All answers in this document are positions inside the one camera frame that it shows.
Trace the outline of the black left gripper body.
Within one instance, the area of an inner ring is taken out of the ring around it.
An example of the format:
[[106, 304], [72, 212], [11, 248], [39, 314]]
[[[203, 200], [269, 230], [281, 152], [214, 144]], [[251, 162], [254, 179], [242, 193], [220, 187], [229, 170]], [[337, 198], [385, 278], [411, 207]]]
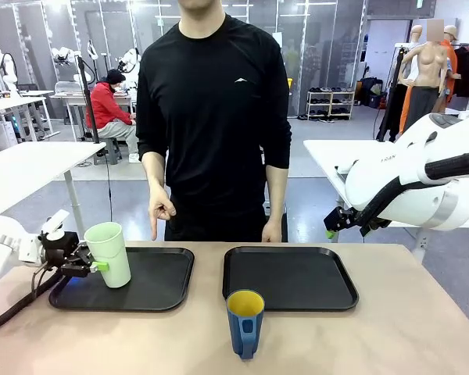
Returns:
[[47, 234], [41, 232], [38, 240], [41, 243], [41, 261], [44, 269], [74, 269], [78, 260], [76, 251], [80, 242], [76, 232], [64, 230], [55, 230]]

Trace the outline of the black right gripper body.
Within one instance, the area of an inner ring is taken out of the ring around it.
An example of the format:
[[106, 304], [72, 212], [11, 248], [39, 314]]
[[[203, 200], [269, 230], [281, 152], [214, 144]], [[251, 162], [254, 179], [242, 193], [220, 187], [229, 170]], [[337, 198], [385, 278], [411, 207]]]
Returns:
[[324, 218], [325, 228], [328, 232], [336, 234], [341, 230], [354, 227], [358, 214], [359, 212], [354, 208], [345, 209], [337, 206]]

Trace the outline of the person's left hand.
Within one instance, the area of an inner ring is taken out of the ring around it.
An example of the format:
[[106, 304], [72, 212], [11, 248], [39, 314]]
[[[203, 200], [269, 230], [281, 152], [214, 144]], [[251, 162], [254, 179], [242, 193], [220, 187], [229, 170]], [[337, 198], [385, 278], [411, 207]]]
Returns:
[[262, 242], [280, 243], [282, 242], [281, 220], [269, 219], [263, 227]]

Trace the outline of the person's right hand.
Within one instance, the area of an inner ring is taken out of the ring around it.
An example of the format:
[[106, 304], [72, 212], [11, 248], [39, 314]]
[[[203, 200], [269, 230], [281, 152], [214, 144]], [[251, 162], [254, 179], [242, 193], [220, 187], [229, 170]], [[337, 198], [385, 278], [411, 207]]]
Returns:
[[152, 185], [150, 187], [149, 199], [149, 219], [151, 223], [152, 240], [157, 239], [158, 220], [168, 221], [174, 216], [176, 216], [176, 209], [165, 189], [159, 184]]

